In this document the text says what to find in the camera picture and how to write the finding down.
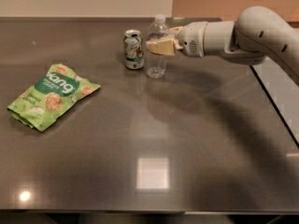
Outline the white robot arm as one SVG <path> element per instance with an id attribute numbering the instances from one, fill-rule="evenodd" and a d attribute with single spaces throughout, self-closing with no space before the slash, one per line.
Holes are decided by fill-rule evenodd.
<path id="1" fill-rule="evenodd" d="M 146 42 L 152 54 L 219 56 L 233 63 L 256 64 L 266 57 L 293 81 L 299 80 L 299 33 L 267 7 L 249 7 L 236 21 L 198 21 L 174 27 Z"/>

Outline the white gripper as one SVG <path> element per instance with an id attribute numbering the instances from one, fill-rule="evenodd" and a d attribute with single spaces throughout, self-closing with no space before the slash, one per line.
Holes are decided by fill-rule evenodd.
<path id="1" fill-rule="evenodd" d="M 192 22 L 184 27 L 177 26 L 169 29 L 169 34 L 178 36 L 178 41 L 174 38 L 155 39 L 146 42 L 147 50 L 153 54 L 172 56 L 179 50 L 187 57 L 203 58 L 204 35 L 207 22 Z"/>

